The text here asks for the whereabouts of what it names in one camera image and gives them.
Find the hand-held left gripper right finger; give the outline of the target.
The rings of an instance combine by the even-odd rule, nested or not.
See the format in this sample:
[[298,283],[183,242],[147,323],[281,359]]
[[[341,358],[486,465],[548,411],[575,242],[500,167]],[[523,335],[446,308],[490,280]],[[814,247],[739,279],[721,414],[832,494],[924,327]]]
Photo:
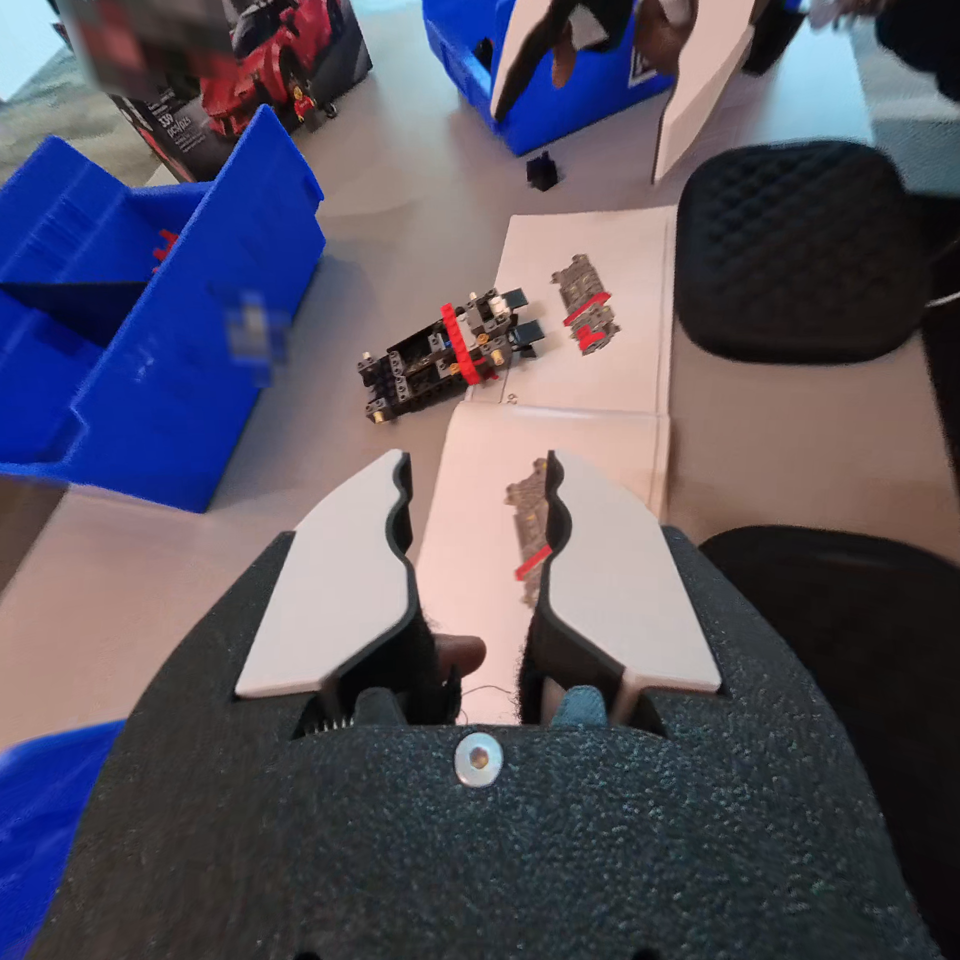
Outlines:
[[534,608],[534,716],[591,687],[610,721],[651,721],[657,692],[715,697],[721,672],[666,534],[644,501],[590,460],[549,452]]

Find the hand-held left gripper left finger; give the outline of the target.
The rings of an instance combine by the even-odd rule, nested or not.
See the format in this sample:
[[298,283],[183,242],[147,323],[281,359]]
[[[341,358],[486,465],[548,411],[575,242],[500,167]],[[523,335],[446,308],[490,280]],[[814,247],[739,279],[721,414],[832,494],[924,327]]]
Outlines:
[[413,566],[410,455],[391,449],[296,525],[234,694],[335,690],[421,610]]

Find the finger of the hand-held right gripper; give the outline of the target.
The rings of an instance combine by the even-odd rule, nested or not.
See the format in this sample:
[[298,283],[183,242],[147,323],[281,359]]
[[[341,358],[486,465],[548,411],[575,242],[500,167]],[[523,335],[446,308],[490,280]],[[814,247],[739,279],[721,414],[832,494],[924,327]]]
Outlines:
[[685,156],[710,119],[754,38],[754,1],[699,1],[659,118],[653,184]]
[[554,2],[516,1],[500,47],[493,75],[489,112],[494,122],[503,122],[529,87],[554,36]]

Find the lego car chassis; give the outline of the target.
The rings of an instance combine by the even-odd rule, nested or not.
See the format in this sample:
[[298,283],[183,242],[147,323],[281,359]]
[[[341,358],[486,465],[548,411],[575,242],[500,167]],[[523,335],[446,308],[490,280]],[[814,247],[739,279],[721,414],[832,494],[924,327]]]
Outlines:
[[537,320],[521,320],[529,305],[522,288],[472,294],[444,304],[438,319],[390,346],[364,353],[356,365],[367,392],[366,418],[392,422],[504,377],[516,360],[536,359],[545,338]]

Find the person's right forearm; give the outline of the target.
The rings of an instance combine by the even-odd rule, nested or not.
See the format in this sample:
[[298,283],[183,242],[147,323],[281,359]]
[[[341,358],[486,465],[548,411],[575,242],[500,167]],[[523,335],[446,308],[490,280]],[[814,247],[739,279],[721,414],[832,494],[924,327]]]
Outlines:
[[930,74],[939,92],[959,102],[959,2],[895,1],[874,20],[878,43],[906,66]]

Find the black lego set box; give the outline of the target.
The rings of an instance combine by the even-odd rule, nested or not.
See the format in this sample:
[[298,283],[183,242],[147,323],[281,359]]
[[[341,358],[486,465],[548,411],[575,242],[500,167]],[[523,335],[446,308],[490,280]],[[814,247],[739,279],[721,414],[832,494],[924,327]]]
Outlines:
[[166,79],[145,101],[110,94],[126,123],[182,183],[220,173],[262,106],[290,135],[338,114],[373,63],[350,2],[224,2],[236,65]]

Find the person's left hand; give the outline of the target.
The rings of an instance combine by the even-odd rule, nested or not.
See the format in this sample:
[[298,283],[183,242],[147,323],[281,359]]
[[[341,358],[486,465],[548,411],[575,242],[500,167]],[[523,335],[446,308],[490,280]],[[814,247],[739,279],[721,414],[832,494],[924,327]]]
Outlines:
[[487,655],[485,641],[474,635],[435,633],[438,677],[444,681],[452,671],[464,678],[476,672]]

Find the blue bin with label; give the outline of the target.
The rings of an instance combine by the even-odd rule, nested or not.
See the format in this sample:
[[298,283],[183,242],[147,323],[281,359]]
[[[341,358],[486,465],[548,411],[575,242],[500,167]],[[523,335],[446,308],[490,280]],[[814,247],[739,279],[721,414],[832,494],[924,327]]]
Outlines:
[[606,52],[577,54],[572,78],[554,86],[553,56],[534,68],[506,119],[492,113],[498,67],[519,42],[508,39],[513,1],[424,1],[428,45],[462,99],[510,151],[521,156],[648,100],[674,84],[634,45],[634,22],[614,34]]

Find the white instruction booklet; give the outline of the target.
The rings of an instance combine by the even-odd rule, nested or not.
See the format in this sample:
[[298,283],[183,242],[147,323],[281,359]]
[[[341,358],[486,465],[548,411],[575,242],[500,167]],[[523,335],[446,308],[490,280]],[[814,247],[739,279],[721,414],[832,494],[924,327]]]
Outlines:
[[[462,725],[519,719],[532,608],[517,576],[525,558],[508,487],[563,449],[666,517],[675,224],[673,207],[510,219],[494,285],[523,291],[521,316],[537,320],[544,338],[534,360],[470,388],[455,406],[415,565],[435,633],[486,644],[481,667],[462,682]],[[565,326],[553,282],[577,255],[596,270],[619,326],[590,355]]]

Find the black quilted cushion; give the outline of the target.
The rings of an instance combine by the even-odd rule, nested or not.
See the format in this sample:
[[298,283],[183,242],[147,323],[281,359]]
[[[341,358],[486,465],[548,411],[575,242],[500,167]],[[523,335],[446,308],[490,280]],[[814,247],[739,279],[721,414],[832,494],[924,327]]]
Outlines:
[[920,325],[930,263],[887,156],[813,140],[726,150],[678,201],[674,308],[714,356],[770,365],[872,361]]

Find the blue bin with black divider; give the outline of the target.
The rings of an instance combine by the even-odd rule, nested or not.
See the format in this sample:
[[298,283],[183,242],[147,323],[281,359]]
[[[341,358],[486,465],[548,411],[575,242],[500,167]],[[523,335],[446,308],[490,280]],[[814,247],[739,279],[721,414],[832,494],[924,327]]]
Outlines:
[[148,286],[106,348],[2,291],[2,475],[206,510],[325,249],[322,199],[268,106],[210,182],[133,188],[47,137],[2,186],[1,281]]

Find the person's black clothing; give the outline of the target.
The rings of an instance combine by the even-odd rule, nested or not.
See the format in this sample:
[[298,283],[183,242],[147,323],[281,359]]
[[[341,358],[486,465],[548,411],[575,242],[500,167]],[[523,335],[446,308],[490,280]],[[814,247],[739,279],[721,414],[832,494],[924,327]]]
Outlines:
[[959,955],[959,569],[876,536],[796,526],[700,550],[788,643],[867,772],[918,912]]

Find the blue bin holding red bricks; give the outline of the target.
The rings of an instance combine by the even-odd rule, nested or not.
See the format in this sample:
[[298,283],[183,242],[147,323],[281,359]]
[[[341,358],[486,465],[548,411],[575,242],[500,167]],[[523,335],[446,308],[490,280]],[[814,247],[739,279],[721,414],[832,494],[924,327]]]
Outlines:
[[50,734],[1,756],[1,957],[22,959],[66,869],[78,824],[125,726]]

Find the black bin divider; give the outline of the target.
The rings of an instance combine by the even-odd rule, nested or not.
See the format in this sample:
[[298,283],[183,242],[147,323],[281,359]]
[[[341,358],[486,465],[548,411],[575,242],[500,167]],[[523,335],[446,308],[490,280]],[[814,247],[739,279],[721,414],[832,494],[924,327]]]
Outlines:
[[1,283],[19,304],[41,311],[100,349],[111,345],[147,286],[136,280]]

